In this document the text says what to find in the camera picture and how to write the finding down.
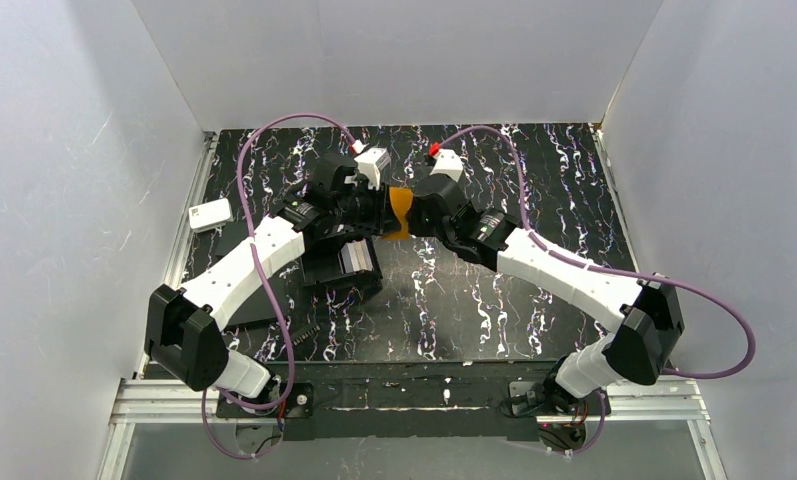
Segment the orange leather card holder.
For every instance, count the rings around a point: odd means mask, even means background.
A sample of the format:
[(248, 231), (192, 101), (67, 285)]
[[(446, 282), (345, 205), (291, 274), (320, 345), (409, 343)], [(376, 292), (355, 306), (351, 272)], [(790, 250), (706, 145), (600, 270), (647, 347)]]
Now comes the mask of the orange leather card holder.
[(406, 240), (411, 237), (408, 215), (414, 199), (408, 188), (389, 187), (388, 206), (385, 209), (385, 223), (381, 237), (385, 240)]

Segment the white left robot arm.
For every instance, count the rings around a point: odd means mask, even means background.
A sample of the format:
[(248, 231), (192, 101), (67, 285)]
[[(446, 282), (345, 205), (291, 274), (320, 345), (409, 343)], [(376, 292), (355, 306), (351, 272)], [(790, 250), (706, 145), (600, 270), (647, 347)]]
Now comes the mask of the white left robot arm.
[(389, 163), (379, 147), (354, 158), (325, 156), (208, 270), (178, 288), (160, 285), (149, 301), (146, 354), (193, 391), (219, 387), (257, 398), (271, 373), (230, 350), (223, 330), (246, 300), (296, 260), (303, 262), (307, 286), (378, 280), (372, 238), (400, 226), (381, 180)]

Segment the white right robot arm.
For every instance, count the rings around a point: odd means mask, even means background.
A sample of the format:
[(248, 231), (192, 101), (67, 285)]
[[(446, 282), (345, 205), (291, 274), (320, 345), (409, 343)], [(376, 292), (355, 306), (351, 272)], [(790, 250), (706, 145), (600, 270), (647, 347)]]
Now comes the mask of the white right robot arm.
[(391, 193), (390, 201), (402, 231), (433, 237), (468, 263), (533, 283), (605, 330), (555, 364), (541, 387), (545, 397), (573, 402), (621, 380), (652, 385), (662, 374), (684, 329), (674, 286), (600, 272), (515, 216), (477, 208), (445, 174), (424, 179), (410, 194)]

